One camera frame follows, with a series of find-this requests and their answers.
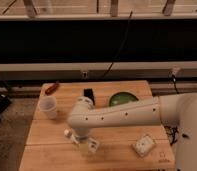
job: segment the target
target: dark background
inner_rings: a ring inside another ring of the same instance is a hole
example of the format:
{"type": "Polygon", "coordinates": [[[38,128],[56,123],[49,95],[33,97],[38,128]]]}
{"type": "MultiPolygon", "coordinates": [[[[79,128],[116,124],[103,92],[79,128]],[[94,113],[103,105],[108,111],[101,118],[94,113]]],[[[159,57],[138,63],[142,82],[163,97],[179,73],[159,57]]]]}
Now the dark background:
{"type": "Polygon", "coordinates": [[[0,21],[0,63],[110,61],[197,61],[197,19],[0,21]]]}

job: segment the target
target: small white box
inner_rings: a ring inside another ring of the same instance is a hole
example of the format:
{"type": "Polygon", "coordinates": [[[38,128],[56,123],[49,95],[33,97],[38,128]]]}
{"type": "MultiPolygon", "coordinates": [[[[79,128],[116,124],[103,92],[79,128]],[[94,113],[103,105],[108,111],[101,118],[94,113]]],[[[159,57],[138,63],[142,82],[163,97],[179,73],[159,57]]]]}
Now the small white box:
{"type": "Polygon", "coordinates": [[[93,138],[88,139],[88,151],[92,154],[95,154],[100,146],[100,142],[93,138]]]}
{"type": "Polygon", "coordinates": [[[150,135],[143,135],[135,144],[132,144],[133,149],[141,156],[146,156],[156,146],[155,141],[150,135]]]}

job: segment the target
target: paper cup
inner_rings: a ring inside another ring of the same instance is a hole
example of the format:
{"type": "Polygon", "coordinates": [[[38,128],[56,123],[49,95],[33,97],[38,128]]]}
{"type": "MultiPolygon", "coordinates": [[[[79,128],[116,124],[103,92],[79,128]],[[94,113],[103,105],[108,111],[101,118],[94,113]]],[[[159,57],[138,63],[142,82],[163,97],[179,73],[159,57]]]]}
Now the paper cup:
{"type": "Polygon", "coordinates": [[[55,119],[57,117],[56,105],[56,98],[53,96],[44,96],[38,103],[39,110],[45,113],[49,119],[55,119]]]}

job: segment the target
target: wooden tabletop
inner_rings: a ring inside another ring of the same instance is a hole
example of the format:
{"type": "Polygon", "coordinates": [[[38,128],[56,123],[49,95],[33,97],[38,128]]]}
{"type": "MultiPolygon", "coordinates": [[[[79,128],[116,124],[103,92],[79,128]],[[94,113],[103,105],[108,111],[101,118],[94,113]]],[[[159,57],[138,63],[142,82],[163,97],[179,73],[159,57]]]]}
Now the wooden tabletop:
{"type": "MultiPolygon", "coordinates": [[[[40,97],[51,84],[44,84],[40,97]]],[[[140,100],[151,98],[146,81],[64,83],[53,94],[57,98],[58,117],[49,120],[38,108],[30,128],[22,157],[20,171],[112,171],[152,170],[174,168],[174,155],[162,126],[133,126],[97,128],[91,136],[101,145],[95,155],[84,156],[80,149],[64,137],[68,128],[67,115],[83,90],[92,88],[96,108],[108,106],[109,98],[126,91],[140,100]],[[157,146],[149,155],[139,157],[131,148],[144,133],[155,140],[157,146]]]]}

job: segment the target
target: cable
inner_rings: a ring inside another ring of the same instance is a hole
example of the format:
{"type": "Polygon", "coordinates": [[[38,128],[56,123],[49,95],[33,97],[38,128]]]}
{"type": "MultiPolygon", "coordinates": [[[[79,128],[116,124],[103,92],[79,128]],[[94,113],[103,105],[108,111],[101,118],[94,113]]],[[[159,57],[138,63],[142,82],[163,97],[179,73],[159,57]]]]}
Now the cable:
{"type": "Polygon", "coordinates": [[[125,33],[124,33],[124,38],[123,38],[123,40],[122,40],[122,42],[121,42],[121,45],[120,45],[120,47],[119,47],[119,49],[118,49],[118,51],[117,51],[117,53],[116,53],[116,55],[115,55],[115,57],[114,57],[114,59],[113,59],[113,62],[111,62],[111,64],[110,64],[110,66],[108,67],[108,69],[104,72],[104,74],[101,76],[101,79],[102,78],[104,78],[109,72],[110,72],[110,70],[112,69],[112,67],[113,67],[113,65],[114,65],[114,61],[115,61],[115,59],[117,59],[118,57],[119,57],[119,55],[121,54],[121,52],[122,52],[122,50],[124,49],[124,46],[125,46],[125,44],[126,44],[126,42],[127,42],[127,37],[128,37],[128,33],[129,33],[129,28],[130,28],[130,21],[131,21],[131,19],[132,19],[132,16],[133,16],[133,11],[131,11],[130,12],[130,15],[129,15],[129,18],[128,18],[128,23],[127,23],[127,28],[126,28],[126,31],[125,31],[125,33]]]}
{"type": "MultiPolygon", "coordinates": [[[[177,85],[176,85],[176,83],[177,83],[176,76],[174,74],[172,75],[172,82],[173,82],[176,93],[179,94],[179,91],[178,91],[177,85]]],[[[170,145],[172,146],[173,144],[177,143],[177,141],[178,141],[176,139],[176,134],[179,133],[178,128],[171,127],[171,126],[165,126],[165,128],[168,129],[168,131],[169,131],[169,132],[167,132],[167,135],[172,137],[172,141],[170,142],[170,145]]]]}
{"type": "Polygon", "coordinates": [[[176,91],[177,94],[179,94],[179,91],[177,89],[177,81],[176,81],[176,76],[175,75],[172,75],[172,82],[173,82],[173,85],[174,85],[174,89],[176,91]]]}
{"type": "Polygon", "coordinates": [[[3,84],[3,86],[6,88],[6,90],[8,91],[8,93],[11,93],[12,92],[12,88],[8,85],[8,83],[4,80],[2,80],[0,78],[0,82],[3,84]]]}
{"type": "Polygon", "coordinates": [[[17,0],[13,0],[8,6],[7,8],[4,9],[4,11],[2,11],[2,14],[4,15],[6,12],[8,12],[8,10],[17,2],[17,0]]]}

